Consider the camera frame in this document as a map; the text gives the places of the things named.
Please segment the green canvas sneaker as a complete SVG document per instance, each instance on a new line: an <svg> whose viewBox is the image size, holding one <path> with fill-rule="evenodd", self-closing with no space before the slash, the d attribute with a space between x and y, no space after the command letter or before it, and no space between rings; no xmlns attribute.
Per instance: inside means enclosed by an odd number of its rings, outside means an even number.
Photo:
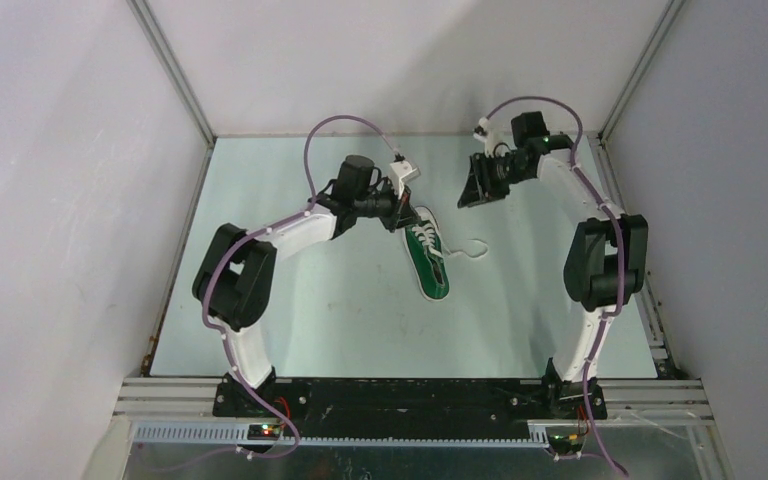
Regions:
<svg viewBox="0 0 768 480"><path fill-rule="evenodd" d="M430 209L417 206L418 222L403 230L403 244L413 267L421 295L442 301L450 292L439 228Z"/></svg>

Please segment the white shoelace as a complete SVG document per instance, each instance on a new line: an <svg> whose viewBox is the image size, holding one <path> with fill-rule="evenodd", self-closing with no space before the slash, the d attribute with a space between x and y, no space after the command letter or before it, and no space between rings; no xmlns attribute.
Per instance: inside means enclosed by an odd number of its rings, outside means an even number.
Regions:
<svg viewBox="0 0 768 480"><path fill-rule="evenodd" d="M471 261L483 259L490 251L489 245L481 239L473 238L472 242L482 247L477 253L466 250L452 249L443 239L442 231L433 212L425 206L416 208L420 221L409 226L404 233L404 244L409 253L417 253L421 258L444 260L454 257L465 257Z"/></svg>

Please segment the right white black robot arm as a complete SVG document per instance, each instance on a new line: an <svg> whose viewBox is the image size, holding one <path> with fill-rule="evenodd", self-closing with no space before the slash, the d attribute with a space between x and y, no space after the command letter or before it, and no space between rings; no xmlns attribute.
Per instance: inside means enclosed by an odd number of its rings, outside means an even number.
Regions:
<svg viewBox="0 0 768 480"><path fill-rule="evenodd" d="M588 418L595 409L597 365L607 334L645 280L648 223L603 195L578 160L579 136L553 135L539 111L511 121L507 145L491 118L478 121L474 137L483 149L470 156L460 208L505 199L512 186L535 180L558 199L575 232L564 263L564 288L578 304L579 325L552 356L540 387L518 405L550 419Z"/></svg>

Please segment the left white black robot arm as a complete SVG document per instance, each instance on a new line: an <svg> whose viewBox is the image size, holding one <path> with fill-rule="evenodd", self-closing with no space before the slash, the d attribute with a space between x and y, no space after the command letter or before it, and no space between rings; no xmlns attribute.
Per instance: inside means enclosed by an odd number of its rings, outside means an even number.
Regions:
<svg viewBox="0 0 768 480"><path fill-rule="evenodd" d="M275 377L261 319L268 307L276 265L314 245L340 237L361 218L395 232L418 221L409 182L420 170L396 156L386 170L361 155L349 155L336 178L314 193L298 213L257 230L221 225L192 286L203 324L219 333L232 378L242 386L238 404L264 416L276 403Z"/></svg>

